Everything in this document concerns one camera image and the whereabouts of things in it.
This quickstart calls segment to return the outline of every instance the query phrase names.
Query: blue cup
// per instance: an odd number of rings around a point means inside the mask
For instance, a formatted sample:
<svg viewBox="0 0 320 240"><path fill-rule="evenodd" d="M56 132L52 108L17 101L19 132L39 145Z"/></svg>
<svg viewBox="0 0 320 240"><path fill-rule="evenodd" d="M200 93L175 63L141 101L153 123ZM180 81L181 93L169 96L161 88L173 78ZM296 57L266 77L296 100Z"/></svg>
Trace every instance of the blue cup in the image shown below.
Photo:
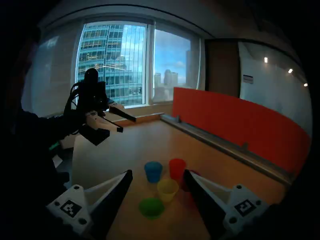
<svg viewBox="0 0 320 240"><path fill-rule="evenodd" d="M159 162L147 162L144 165L148 182L159 182L162 172L162 165Z"/></svg>

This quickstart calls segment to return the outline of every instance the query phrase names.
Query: yellow cup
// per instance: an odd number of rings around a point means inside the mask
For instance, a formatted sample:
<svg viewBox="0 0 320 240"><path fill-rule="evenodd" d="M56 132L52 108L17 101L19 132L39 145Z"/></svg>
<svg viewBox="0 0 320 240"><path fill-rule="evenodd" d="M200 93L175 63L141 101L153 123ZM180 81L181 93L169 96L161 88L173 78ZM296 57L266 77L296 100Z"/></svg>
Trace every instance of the yellow cup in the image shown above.
<svg viewBox="0 0 320 240"><path fill-rule="evenodd" d="M163 202L170 202L179 190L179 185L175 180L163 179L157 185L159 197Z"/></svg>

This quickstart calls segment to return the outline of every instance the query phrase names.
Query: plastic cup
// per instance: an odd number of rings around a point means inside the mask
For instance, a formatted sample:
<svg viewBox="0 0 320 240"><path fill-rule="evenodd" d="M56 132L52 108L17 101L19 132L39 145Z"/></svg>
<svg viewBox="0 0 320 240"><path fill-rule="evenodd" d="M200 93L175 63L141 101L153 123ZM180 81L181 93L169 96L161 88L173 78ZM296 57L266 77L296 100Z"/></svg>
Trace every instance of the plastic cup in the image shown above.
<svg viewBox="0 0 320 240"><path fill-rule="evenodd" d="M162 172L162 165L159 162L147 162L144 165L144 171L146 172L148 182L159 182Z"/></svg>
<svg viewBox="0 0 320 240"><path fill-rule="evenodd" d="M163 202L170 202L179 190L179 185L175 180L163 179L157 185L159 197Z"/></svg>
<svg viewBox="0 0 320 240"><path fill-rule="evenodd" d="M180 182L183 176L184 169L186 168L186 162L179 158L171 159L169 162L170 177L177 182Z"/></svg>
<svg viewBox="0 0 320 240"><path fill-rule="evenodd" d="M146 198L140 202L139 210L146 218L155 219L162 214L164 206L158 198Z"/></svg>

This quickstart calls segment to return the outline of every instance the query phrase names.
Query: glass building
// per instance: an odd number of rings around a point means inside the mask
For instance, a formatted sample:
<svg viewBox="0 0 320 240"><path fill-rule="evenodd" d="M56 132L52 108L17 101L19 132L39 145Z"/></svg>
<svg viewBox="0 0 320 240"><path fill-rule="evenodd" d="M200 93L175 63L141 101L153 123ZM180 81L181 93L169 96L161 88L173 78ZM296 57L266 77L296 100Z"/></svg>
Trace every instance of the glass building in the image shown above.
<svg viewBox="0 0 320 240"><path fill-rule="evenodd" d="M99 22L84 27L77 81L96 68L112 100L132 106L145 103L144 72L146 26Z"/></svg>

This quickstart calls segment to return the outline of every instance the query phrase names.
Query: wooden table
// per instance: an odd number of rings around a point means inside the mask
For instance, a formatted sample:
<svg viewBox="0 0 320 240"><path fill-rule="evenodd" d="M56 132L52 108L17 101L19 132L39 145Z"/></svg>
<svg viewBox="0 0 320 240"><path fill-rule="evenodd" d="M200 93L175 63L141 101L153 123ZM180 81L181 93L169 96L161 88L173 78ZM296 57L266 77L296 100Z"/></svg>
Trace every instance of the wooden table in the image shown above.
<svg viewBox="0 0 320 240"><path fill-rule="evenodd" d="M128 125L127 121L117 123ZM156 184L146 180L144 165L162 163L162 178L169 178L172 158L184 159L188 169L225 187L243 184L268 204L279 203L284 197L281 183L161 121L159 115L143 117L135 125L125 126L123 133L111 133L98 146L81 135L75 141L73 184L86 189L128 169L133 171L133 181L106 239L210 239L189 194L182 190L165 204L158 219L149 220L138 210L142 199L157 196Z"/></svg>

